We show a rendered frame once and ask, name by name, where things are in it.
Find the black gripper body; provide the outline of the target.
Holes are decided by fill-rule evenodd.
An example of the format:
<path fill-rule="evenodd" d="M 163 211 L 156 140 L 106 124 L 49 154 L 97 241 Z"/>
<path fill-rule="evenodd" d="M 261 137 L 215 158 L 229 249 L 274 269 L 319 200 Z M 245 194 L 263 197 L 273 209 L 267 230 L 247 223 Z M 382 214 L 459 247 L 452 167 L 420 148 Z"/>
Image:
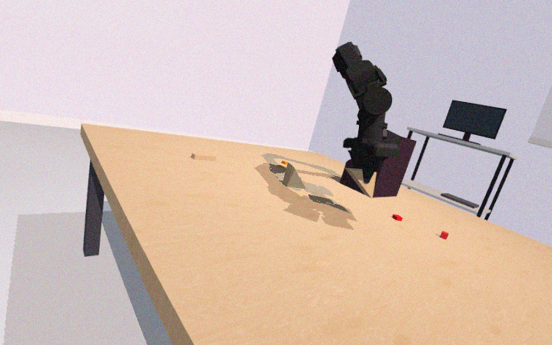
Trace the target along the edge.
<path fill-rule="evenodd" d="M 343 141 L 344 148 L 351 148 L 351 150 L 358 152 L 367 152 L 371 156 L 399 157 L 397 145 L 381 141 L 383 128 L 388 127 L 388 123 L 385 123 L 385 118 L 360 117 L 360 121 L 357 121 L 356 125 L 359 125 L 357 137 L 347 137 Z"/>

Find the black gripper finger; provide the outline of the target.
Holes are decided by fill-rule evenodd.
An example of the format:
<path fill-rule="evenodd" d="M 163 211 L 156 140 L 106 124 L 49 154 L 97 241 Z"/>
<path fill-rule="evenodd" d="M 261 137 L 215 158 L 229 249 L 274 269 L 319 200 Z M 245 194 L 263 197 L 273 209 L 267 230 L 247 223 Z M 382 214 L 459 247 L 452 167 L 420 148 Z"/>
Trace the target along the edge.
<path fill-rule="evenodd" d="M 368 184 L 370 182 L 373 174 L 379 166 L 379 163 L 388 158 L 388 156 L 371 156 L 364 153 L 360 154 L 364 183 Z"/>
<path fill-rule="evenodd" d="M 348 150 L 348 152 L 349 152 L 350 158 L 352 160 L 353 167 L 355 169 L 362 169 L 360 154 L 361 153 L 367 154 L 367 152 L 358 152 L 358 151 L 353 151 L 353 150 Z"/>

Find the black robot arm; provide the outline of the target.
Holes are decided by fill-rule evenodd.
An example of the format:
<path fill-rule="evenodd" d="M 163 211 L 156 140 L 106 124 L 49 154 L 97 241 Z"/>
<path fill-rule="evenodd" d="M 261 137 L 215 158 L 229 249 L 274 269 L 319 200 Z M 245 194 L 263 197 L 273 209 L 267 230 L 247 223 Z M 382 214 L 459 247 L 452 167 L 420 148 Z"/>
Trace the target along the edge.
<path fill-rule="evenodd" d="M 385 74 L 369 60 L 363 60 L 361 53 L 352 42 L 335 49 L 333 62 L 336 70 L 341 73 L 353 98 L 357 101 L 360 117 L 385 118 L 392 104 L 392 95 L 385 89 L 387 78 Z M 381 141 L 399 146 L 402 137 L 383 128 Z"/>

